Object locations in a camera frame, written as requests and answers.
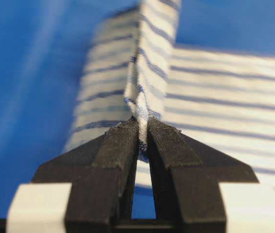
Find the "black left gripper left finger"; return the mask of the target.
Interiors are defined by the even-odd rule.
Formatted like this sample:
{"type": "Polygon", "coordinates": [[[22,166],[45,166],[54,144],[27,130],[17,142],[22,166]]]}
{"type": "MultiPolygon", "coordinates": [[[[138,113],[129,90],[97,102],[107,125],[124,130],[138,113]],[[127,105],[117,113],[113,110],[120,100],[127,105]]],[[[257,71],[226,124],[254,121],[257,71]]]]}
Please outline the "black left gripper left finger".
{"type": "Polygon", "coordinates": [[[130,119],[42,164],[10,205],[8,233],[106,233],[130,216],[138,124],[130,119]]]}

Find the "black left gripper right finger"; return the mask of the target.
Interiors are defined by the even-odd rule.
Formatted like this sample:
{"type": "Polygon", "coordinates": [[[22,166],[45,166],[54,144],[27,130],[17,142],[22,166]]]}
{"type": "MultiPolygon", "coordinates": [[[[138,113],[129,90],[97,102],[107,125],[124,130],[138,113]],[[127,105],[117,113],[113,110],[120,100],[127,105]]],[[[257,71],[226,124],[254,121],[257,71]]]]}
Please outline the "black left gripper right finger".
{"type": "Polygon", "coordinates": [[[275,233],[275,194],[252,168],[151,118],[156,215],[182,233],[275,233]]]}

